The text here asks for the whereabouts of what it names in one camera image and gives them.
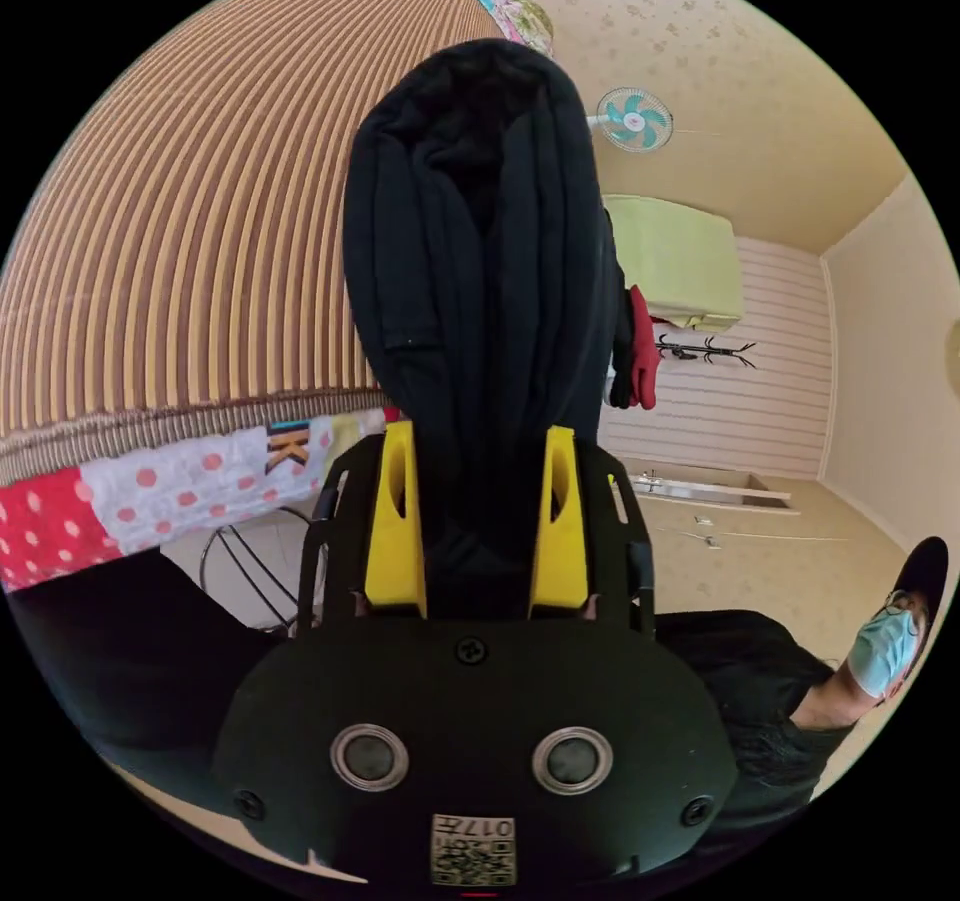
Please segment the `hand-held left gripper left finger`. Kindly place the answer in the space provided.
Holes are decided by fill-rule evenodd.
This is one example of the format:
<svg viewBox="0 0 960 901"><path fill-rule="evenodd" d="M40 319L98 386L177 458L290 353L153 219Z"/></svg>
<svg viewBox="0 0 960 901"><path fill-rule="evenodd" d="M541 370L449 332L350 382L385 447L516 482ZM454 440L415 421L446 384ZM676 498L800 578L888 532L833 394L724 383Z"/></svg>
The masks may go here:
<svg viewBox="0 0 960 901"><path fill-rule="evenodd" d="M415 438L409 420L389 424L384 435L364 594L376 610L427 611Z"/></svg>

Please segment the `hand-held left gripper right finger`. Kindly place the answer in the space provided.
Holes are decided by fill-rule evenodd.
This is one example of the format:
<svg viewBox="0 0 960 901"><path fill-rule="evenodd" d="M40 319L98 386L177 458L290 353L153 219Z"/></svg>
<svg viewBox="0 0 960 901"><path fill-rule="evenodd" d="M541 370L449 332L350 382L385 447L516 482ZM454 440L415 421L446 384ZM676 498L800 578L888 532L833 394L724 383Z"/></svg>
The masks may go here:
<svg viewBox="0 0 960 901"><path fill-rule="evenodd" d="M588 595L587 546L574 433L553 426L545 439L529 610L577 612Z"/></svg>

